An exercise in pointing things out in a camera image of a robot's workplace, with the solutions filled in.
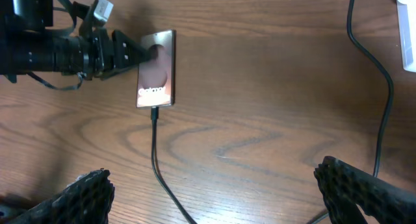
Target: power cord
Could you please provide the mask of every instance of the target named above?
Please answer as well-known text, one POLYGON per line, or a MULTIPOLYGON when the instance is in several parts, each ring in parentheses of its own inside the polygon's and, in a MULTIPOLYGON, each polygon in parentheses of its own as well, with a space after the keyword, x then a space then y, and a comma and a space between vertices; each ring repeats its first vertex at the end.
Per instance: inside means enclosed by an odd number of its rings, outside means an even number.
MULTIPOLYGON (((383 65, 375 58, 368 50, 366 50, 354 37, 352 34, 352 10, 354 9, 354 2, 355 0, 350 0, 350 4, 348 7, 348 15, 346 17, 346 32, 348 33, 348 37, 350 38, 351 42, 367 56, 371 62, 373 62, 377 69, 383 74, 385 80, 387 81, 387 87, 389 90, 389 94, 387 96, 387 102, 384 107, 384 113, 382 116, 382 122, 380 123, 380 127, 378 128, 377 134, 377 143, 376 143, 376 158, 374 160, 374 170, 372 172, 372 176, 377 177, 378 171, 380 170, 380 159, 382 156, 382 140, 384 136, 384 130, 387 125, 387 120, 389 119, 391 106, 393 105, 393 94, 394 94, 394 85, 393 80, 390 77, 389 72, 383 67, 383 65)), ((320 216, 316 217, 314 220, 310 221, 310 224, 317 224, 326 217, 328 217, 328 211, 325 211, 320 216)))
POLYGON ((168 185, 162 178, 161 172, 159 171, 159 166, 157 164, 157 154, 156 154, 156 130, 157 130, 157 119, 159 118, 159 107, 153 107, 151 109, 151 166, 153 168, 153 172, 156 176, 156 179, 159 181, 163 189, 166 193, 170 196, 170 198, 174 201, 177 208, 181 211, 183 217, 188 221, 190 224, 196 224, 196 221, 188 214, 188 212, 183 208, 181 203, 177 200, 174 193, 169 189, 168 185))

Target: wood grain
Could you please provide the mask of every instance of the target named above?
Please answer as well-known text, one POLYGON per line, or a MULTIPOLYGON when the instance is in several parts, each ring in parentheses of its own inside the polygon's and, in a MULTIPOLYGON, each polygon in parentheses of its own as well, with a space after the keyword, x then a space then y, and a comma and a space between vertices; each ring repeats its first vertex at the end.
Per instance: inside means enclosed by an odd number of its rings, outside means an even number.
MULTIPOLYGON (((136 40, 177 30, 176 104, 161 110, 159 164, 198 223, 306 223, 324 208, 313 177, 324 156, 372 171, 387 86, 346 36, 348 0, 110 1, 110 29, 136 40)), ((380 178, 416 192, 416 75, 402 69, 394 0, 356 0, 353 30, 396 85, 380 178)), ((184 223, 151 170, 136 75, 76 92, 1 79, 0 195, 41 201, 107 168, 111 223, 184 223)))

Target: black wire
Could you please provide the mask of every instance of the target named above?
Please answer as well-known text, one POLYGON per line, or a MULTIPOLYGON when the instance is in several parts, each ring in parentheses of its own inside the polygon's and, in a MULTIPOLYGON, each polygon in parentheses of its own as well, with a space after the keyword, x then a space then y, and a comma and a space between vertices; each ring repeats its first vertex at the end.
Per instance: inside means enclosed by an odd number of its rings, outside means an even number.
MULTIPOLYGON (((384 130, 387 125, 387 121, 389 119, 391 106, 393 105, 393 94, 394 94, 394 85, 393 80, 390 77, 390 74, 387 70, 383 67, 383 65, 375 58, 368 50, 366 50, 354 37, 352 34, 352 10, 354 9, 354 2, 355 0, 350 0, 350 4, 348 6, 348 15, 346 17, 346 32, 348 33, 348 37, 350 38, 351 42, 367 56, 377 67, 377 69, 382 73, 385 80, 387 81, 387 87, 389 90, 389 94, 387 96, 387 102, 384 107, 384 112, 382 116, 382 122, 380 123, 380 127, 378 128, 377 134, 377 143, 376 143, 376 158, 374 160, 374 170, 372 172, 372 176, 377 177, 378 171, 380 170, 380 159, 382 156, 382 140, 384 135, 384 130)), ((310 221, 310 224, 317 224, 322 221, 324 218, 328 217, 328 211, 323 213, 323 215, 315 218, 313 221, 310 221)))
POLYGON ((169 189, 168 185, 162 178, 161 172, 159 171, 159 166, 157 164, 157 154, 156 154, 156 132, 157 132, 157 119, 159 118, 159 107, 153 107, 151 109, 151 166, 153 168, 153 172, 156 176, 156 179, 159 181, 163 189, 166 193, 170 196, 172 201, 175 203, 177 208, 181 211, 183 217, 188 221, 190 224, 196 224, 196 221, 188 214, 188 212, 183 208, 181 203, 176 199, 174 193, 169 189))

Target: logo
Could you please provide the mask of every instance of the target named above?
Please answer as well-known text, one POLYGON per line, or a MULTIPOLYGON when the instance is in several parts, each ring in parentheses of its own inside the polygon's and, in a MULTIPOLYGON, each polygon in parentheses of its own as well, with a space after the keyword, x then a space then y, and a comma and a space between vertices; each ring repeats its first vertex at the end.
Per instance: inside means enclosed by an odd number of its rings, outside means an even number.
POLYGON ((164 93, 166 87, 159 87, 159 88, 141 88, 138 90, 138 94, 141 96, 145 95, 152 95, 152 94, 161 94, 164 93))

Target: white plastic container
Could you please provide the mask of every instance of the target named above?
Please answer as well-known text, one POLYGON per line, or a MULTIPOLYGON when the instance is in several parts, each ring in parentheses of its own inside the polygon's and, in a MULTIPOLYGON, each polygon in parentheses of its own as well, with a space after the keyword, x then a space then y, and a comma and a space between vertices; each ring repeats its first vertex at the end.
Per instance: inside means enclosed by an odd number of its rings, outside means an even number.
POLYGON ((397 0, 403 68, 416 72, 416 0, 397 0))

